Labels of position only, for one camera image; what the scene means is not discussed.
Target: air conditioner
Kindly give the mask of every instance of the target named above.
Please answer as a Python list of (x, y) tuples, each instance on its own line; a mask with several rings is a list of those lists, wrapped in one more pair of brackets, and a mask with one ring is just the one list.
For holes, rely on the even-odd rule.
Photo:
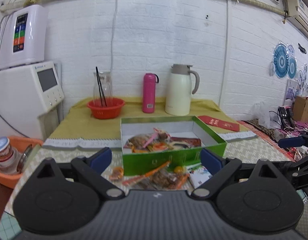
[(308, 38), (308, 8), (302, 0), (283, 0), (288, 11), (287, 19)]

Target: yellow tablecloth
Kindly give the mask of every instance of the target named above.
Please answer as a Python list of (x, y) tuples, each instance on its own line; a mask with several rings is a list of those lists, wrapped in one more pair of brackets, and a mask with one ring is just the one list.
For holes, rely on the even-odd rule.
[[(91, 115), (86, 104), (91, 98), (86, 98), (75, 104), (68, 115), (51, 134), (50, 138), (57, 139), (120, 139), (120, 119), (122, 117), (153, 117), (171, 116), (165, 113), (165, 98), (156, 98), (155, 112), (142, 112), (142, 98), (122, 98), (125, 101), (121, 114), (115, 119), (99, 120)], [(235, 122), (228, 117), (212, 100), (193, 99), (189, 115), (208, 115), (223, 121)], [(210, 126), (217, 133), (228, 133), (230, 130)], [(240, 131), (248, 129), (240, 125)]]

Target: cardboard box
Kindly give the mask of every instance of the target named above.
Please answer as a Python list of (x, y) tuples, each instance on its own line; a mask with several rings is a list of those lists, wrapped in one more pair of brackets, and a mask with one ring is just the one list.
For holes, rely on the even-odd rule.
[(308, 100), (305, 97), (297, 96), (293, 107), (293, 119), (308, 123)]
[[(174, 137), (199, 138), (202, 146), (140, 154), (123, 148), (129, 138), (142, 133), (153, 133), (153, 128), (165, 130)], [(195, 116), (122, 118), (121, 140), (126, 176), (144, 174), (167, 161), (171, 162), (169, 166), (171, 170), (176, 166), (199, 163), (200, 152), (204, 147), (222, 157), (226, 148), (226, 141)]]

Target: pink water bottle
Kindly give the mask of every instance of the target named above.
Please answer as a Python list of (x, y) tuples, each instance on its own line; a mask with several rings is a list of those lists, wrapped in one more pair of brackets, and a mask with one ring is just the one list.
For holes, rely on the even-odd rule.
[(143, 107), (144, 113), (150, 114), (155, 108), (155, 87), (158, 83), (158, 76), (152, 73), (146, 73), (143, 79)]

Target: blue gripper pad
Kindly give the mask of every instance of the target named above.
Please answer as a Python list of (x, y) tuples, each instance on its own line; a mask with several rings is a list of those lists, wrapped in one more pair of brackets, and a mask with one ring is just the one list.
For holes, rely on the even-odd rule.
[(301, 136), (283, 138), (278, 141), (278, 146), (281, 148), (300, 147), (306, 143), (305, 139)]
[(102, 174), (111, 162), (112, 151), (108, 147), (103, 148), (86, 160), (86, 164), (98, 174)]
[(207, 149), (201, 151), (201, 163), (213, 176), (223, 168), (222, 159)]

